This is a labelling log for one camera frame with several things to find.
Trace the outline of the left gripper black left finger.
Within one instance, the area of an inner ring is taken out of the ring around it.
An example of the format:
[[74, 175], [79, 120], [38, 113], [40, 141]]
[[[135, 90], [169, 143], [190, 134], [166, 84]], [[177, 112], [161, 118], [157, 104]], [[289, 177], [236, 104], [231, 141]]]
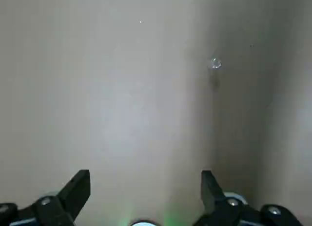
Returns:
[[0, 204], [2, 226], [74, 226], [91, 195], [90, 171], [79, 170], [56, 194], [46, 195], [19, 209], [15, 203]]

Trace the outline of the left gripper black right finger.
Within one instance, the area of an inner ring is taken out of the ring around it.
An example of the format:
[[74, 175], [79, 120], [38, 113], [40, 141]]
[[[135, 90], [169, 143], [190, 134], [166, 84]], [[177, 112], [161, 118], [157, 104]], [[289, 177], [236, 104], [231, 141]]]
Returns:
[[204, 213], [196, 226], [301, 226], [287, 208], [265, 204], [260, 210], [234, 192], [224, 192], [210, 170], [201, 172], [201, 200]]

